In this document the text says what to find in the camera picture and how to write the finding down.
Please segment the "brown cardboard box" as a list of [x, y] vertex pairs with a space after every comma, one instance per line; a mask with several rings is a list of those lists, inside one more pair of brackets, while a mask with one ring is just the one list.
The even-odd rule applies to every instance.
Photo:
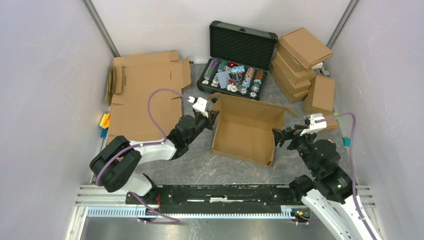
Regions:
[[208, 98], [216, 99], [212, 108], [219, 112], [212, 152], [270, 167], [275, 153], [272, 130], [284, 127], [286, 114], [296, 118], [295, 111], [290, 107], [219, 92]]

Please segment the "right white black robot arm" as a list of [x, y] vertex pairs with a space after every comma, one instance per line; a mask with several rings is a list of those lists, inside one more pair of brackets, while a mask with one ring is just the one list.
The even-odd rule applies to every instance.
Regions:
[[379, 240], [378, 231], [364, 213], [364, 206], [352, 178], [339, 166], [336, 144], [316, 139], [316, 133], [301, 132], [295, 125], [272, 130], [276, 147], [289, 141], [288, 150], [296, 150], [312, 177], [302, 175], [289, 184], [289, 199], [307, 206], [338, 240]]

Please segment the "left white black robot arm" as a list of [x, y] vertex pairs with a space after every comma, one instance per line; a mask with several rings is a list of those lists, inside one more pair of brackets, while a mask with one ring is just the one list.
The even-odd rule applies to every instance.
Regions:
[[95, 185], [109, 193], [118, 190], [131, 192], [145, 204], [153, 203], [157, 190], [147, 175], [134, 173], [138, 165], [153, 161], [176, 160], [183, 156], [190, 144], [203, 132], [212, 130], [219, 115], [217, 110], [183, 115], [165, 141], [130, 141], [123, 135], [115, 137], [90, 162]]

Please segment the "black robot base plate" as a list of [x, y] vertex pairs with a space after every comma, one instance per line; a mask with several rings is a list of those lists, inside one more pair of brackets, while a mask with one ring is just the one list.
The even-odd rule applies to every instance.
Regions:
[[158, 185], [141, 199], [162, 214], [277, 214], [300, 206], [288, 185]]

